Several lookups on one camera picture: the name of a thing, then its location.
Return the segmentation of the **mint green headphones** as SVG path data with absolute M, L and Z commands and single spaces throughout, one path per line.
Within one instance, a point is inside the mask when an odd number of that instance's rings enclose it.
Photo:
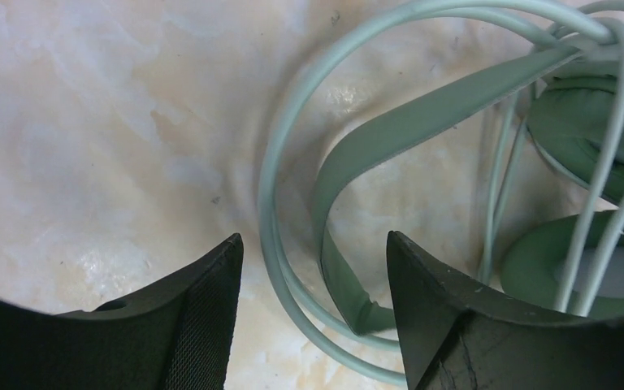
M 442 17 L 480 20 L 532 44 L 531 52 L 447 84 L 359 126 L 330 152 L 312 195 L 318 266 L 338 315 L 327 312 L 293 272 L 280 239 L 275 179 L 297 116 L 328 74 L 358 47 L 400 24 Z M 508 161 L 496 153 L 483 252 L 474 280 L 490 287 L 492 255 L 511 176 L 524 141 L 587 190 L 581 213 L 544 223 L 502 258 L 505 295 L 575 317 L 624 316 L 624 1 L 574 9 L 555 1 L 412 1 L 362 24 L 334 44 L 288 100 L 266 148 L 258 189 L 262 253 L 291 320 L 329 357 L 371 379 L 408 387 L 393 305 L 372 301 L 327 228 L 340 192 L 381 163 L 464 119 L 509 100 L 507 133 L 528 91 Z

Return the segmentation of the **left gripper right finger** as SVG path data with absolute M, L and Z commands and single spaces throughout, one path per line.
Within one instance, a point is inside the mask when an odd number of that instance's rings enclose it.
M 389 232 L 387 267 L 411 389 L 624 389 L 624 316 L 509 297 Z

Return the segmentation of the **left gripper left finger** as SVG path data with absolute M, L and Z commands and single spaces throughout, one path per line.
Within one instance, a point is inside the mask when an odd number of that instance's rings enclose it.
M 221 389 L 244 247 L 197 261 L 97 309 L 44 314 L 0 300 L 0 389 Z

